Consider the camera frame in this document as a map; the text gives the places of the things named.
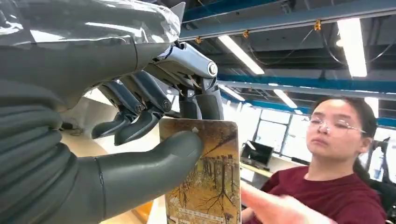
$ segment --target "eyeglasses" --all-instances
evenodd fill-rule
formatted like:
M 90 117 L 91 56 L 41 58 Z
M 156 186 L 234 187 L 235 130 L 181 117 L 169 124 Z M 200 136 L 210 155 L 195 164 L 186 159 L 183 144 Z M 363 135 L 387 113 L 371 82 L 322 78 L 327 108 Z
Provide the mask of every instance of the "eyeglasses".
M 326 131 L 329 133 L 332 130 L 332 134 L 337 136 L 342 136 L 348 133 L 349 130 L 356 130 L 361 133 L 366 133 L 365 131 L 352 127 L 345 120 L 339 119 L 333 122 L 329 122 L 327 120 L 321 118 L 311 118 L 310 119 L 310 127 L 319 129 L 321 127 L 326 127 Z

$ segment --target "card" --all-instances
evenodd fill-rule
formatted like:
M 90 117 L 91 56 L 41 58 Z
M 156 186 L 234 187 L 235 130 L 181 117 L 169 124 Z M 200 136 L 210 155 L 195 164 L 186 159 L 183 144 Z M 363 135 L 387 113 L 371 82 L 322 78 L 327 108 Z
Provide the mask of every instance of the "card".
M 169 224 L 240 224 L 238 129 L 222 120 L 161 119 L 161 141 L 193 131 L 204 150 L 186 180 L 165 195 Z

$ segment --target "blue ceiling beam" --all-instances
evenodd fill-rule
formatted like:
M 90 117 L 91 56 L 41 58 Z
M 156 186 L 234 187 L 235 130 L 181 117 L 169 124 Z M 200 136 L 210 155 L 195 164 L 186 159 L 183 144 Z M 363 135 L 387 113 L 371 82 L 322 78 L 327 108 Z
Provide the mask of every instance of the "blue ceiling beam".
M 276 29 L 313 26 L 317 19 L 320 19 L 321 23 L 325 24 L 352 17 L 371 18 L 393 14 L 396 14 L 395 0 L 352 1 L 335 6 L 315 8 L 309 11 L 275 16 L 264 15 L 244 21 L 204 26 L 194 30 L 183 30 L 180 34 L 180 41 L 191 41 L 195 40 L 197 37 L 205 39 L 221 35 L 243 34 L 245 30 L 254 33 Z
M 233 103 L 241 102 L 241 101 L 231 97 L 230 95 L 228 95 L 227 93 L 225 93 L 223 91 L 221 92 L 221 96 L 227 100 L 230 100 Z M 259 107 L 259 108 L 271 109 L 271 110 L 277 110 L 277 111 L 285 111 L 285 112 L 295 113 L 294 110 L 300 110 L 303 114 L 311 113 L 311 109 L 308 107 L 298 107 L 297 109 L 292 109 L 284 104 L 264 102 L 264 101 L 258 101 L 258 100 L 246 100 L 246 101 L 243 101 L 242 103 L 244 103 L 244 104 L 250 103 L 251 105 Z M 393 119 L 393 118 L 378 118 L 377 123 L 380 126 L 396 128 L 396 119 Z
M 250 7 L 260 6 L 278 0 L 219 0 L 205 6 L 195 7 L 185 11 L 183 23 L 226 14 Z
M 269 76 L 237 76 L 218 74 L 218 80 L 269 84 L 288 85 L 295 87 L 311 87 L 332 90 L 349 90 L 349 91 L 372 91 L 381 93 L 396 93 L 396 82 L 392 81 L 372 81 L 372 80 L 346 80 L 346 79 L 326 79 L 317 78 L 297 78 L 297 77 L 269 77 Z

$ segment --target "finger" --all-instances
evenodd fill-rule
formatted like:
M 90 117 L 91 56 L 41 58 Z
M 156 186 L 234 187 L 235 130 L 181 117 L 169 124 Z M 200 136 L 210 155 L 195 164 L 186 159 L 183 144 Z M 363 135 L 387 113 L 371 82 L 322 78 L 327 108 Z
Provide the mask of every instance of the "finger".
M 240 186 L 241 201 L 252 209 L 271 209 L 281 202 L 279 197 L 267 194 L 247 183 L 241 182 Z

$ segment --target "maroon t-shirt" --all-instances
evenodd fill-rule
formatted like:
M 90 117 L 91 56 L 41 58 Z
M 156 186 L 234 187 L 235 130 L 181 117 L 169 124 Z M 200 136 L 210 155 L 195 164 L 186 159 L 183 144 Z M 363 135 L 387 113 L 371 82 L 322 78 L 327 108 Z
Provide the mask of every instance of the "maroon t-shirt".
M 356 174 L 331 181 L 304 179 L 308 167 L 276 172 L 262 190 L 289 195 L 338 224 L 384 224 L 385 212 L 379 196 Z M 247 224 L 260 224 L 254 217 Z

